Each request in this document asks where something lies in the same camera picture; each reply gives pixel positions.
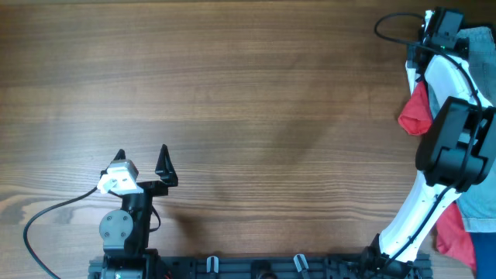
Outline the light blue denim shorts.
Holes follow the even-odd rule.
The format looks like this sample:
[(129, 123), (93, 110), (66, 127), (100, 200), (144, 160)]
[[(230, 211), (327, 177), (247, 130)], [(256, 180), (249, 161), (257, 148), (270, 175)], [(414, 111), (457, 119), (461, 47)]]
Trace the light blue denim shorts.
[(495, 231), (495, 108), (477, 90), (466, 58), (434, 50), (425, 70), (440, 110), (421, 142), (416, 166), (428, 186), (455, 192), (472, 233)]

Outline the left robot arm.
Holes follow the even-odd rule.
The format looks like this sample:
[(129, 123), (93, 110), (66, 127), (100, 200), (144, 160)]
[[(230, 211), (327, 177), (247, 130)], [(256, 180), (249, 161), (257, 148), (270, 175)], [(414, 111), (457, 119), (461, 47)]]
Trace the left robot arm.
[(100, 263), (92, 262), (88, 277), (94, 279), (171, 278), (168, 266), (156, 249), (150, 249), (151, 216), (157, 212), (153, 198), (168, 195), (178, 186), (177, 174), (166, 145), (160, 149), (155, 168), (158, 179), (138, 182), (139, 171), (120, 150), (102, 171), (97, 189), (102, 194), (121, 198), (121, 208), (106, 214), (100, 222), (104, 256)]

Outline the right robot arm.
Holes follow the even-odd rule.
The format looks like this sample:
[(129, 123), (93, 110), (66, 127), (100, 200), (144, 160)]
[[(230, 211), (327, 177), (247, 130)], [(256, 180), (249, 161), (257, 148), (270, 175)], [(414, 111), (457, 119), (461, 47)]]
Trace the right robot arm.
[(409, 82), (432, 88), (440, 110), (419, 144), (412, 190), (390, 225), (367, 246), (356, 268), (361, 277), (405, 278), (437, 219), (495, 161), (495, 108), (469, 74), (470, 41), (458, 35), (456, 9), (426, 11), (417, 41), (405, 41)]

